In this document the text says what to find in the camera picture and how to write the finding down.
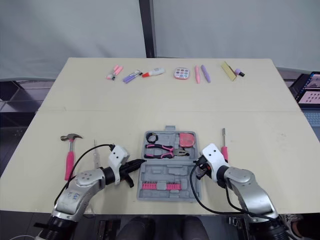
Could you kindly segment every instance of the purple cap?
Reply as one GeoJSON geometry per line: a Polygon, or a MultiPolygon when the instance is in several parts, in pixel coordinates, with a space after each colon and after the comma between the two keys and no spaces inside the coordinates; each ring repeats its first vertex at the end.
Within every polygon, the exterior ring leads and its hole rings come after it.
{"type": "Polygon", "coordinates": [[[236,70],[234,70],[234,73],[236,75],[240,75],[241,77],[243,77],[245,74],[243,72],[241,72],[241,70],[239,68],[237,68],[236,70]]]}

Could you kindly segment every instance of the gray wall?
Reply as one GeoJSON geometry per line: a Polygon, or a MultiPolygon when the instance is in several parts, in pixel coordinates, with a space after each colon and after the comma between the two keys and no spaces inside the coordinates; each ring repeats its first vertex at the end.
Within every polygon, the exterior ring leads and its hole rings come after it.
{"type": "Polygon", "coordinates": [[[139,1],[0,0],[0,79],[56,78],[68,57],[146,57],[139,1]]]}
{"type": "Polygon", "coordinates": [[[270,58],[320,71],[320,0],[153,0],[158,57],[270,58]]]}

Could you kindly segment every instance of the pliers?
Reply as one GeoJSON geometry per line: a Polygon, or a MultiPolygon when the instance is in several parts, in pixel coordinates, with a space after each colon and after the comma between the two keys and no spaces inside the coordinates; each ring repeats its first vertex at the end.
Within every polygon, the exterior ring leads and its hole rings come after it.
{"type": "Polygon", "coordinates": [[[166,152],[162,155],[152,155],[152,154],[145,154],[145,159],[172,159],[174,156],[189,156],[189,153],[186,150],[183,149],[175,149],[173,146],[165,146],[161,144],[147,144],[145,145],[145,148],[147,149],[162,149],[167,150],[169,152],[166,152]]]}

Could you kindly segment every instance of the sticky note pad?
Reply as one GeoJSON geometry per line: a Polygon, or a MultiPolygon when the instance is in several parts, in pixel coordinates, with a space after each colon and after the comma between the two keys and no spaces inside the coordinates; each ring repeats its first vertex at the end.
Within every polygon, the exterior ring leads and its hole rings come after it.
{"type": "Polygon", "coordinates": [[[236,79],[237,75],[225,61],[222,63],[221,67],[232,81],[236,79]]]}

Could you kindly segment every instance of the robotic arm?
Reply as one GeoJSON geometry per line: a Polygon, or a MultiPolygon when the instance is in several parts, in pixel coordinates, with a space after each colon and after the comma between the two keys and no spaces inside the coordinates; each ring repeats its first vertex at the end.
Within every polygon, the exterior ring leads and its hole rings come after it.
{"type": "MultiPolygon", "coordinates": [[[[132,188],[134,182],[129,173],[139,169],[145,160],[127,162],[128,158],[127,151],[116,145],[109,156],[110,167],[84,171],[71,180],[57,200],[47,224],[36,225],[43,230],[35,239],[69,240],[90,199],[97,192],[111,183],[119,184],[121,180],[126,180],[132,188]]],[[[242,208],[238,210],[245,214],[249,233],[254,239],[289,239],[268,194],[258,185],[251,171],[230,167],[213,143],[202,150],[202,156],[195,164],[191,173],[195,170],[197,179],[207,175],[220,187],[229,188],[237,195],[242,208]]]]}
{"type": "Polygon", "coordinates": [[[268,194],[258,185],[251,171],[231,167],[213,143],[202,150],[202,156],[195,164],[197,179],[207,175],[220,187],[233,190],[242,208],[238,210],[245,214],[249,233],[254,239],[289,239],[268,194]]]}
{"type": "Polygon", "coordinates": [[[36,227],[43,230],[35,239],[69,240],[90,199],[97,192],[111,183],[117,185],[121,180],[126,180],[132,188],[134,182],[129,173],[138,170],[145,160],[136,159],[127,162],[128,158],[128,152],[116,145],[109,155],[110,167],[84,171],[71,180],[68,188],[57,200],[48,223],[36,224],[36,227]]]}

